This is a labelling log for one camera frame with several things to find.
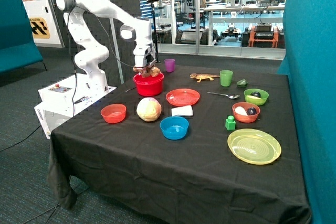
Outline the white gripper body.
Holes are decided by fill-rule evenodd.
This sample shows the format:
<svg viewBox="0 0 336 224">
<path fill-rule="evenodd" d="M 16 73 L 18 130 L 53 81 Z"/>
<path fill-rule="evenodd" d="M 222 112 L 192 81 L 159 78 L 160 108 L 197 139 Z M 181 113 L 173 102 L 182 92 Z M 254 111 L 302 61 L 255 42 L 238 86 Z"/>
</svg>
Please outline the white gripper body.
<svg viewBox="0 0 336 224">
<path fill-rule="evenodd" d="M 153 44 L 136 45 L 133 54 L 136 68 L 151 68 L 156 62 Z"/>
</svg>

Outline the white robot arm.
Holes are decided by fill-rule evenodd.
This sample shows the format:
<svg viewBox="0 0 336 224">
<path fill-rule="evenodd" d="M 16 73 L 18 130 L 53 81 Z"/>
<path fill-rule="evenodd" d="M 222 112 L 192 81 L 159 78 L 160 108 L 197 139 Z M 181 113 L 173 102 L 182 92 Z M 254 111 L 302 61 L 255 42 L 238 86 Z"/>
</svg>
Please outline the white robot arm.
<svg viewBox="0 0 336 224">
<path fill-rule="evenodd" d="M 121 21 L 122 39 L 136 43 L 133 69 L 144 78 L 151 76 L 155 65 L 155 50 L 151 22 L 147 18 L 133 17 L 109 0 L 56 0 L 56 4 L 64 13 L 64 20 L 74 41 L 84 47 L 83 51 L 75 55 L 75 64 L 88 75 L 89 87 L 93 93 L 108 89 L 106 74 L 98 64 L 109 57 L 109 50 L 94 39 L 83 18 L 84 12 Z"/>
</svg>

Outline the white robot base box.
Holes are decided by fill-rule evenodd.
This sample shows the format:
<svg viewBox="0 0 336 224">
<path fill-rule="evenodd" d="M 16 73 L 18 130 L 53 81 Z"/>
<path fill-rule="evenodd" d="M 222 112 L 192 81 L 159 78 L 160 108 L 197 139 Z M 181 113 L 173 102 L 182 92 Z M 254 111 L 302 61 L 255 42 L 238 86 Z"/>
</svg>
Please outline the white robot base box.
<svg viewBox="0 0 336 224">
<path fill-rule="evenodd" d="M 39 89 L 41 103 L 35 106 L 35 112 L 45 136 L 49 139 L 55 128 L 113 90 L 115 87 L 112 86 L 101 92 L 93 90 L 87 75 L 81 73 Z"/>
</svg>

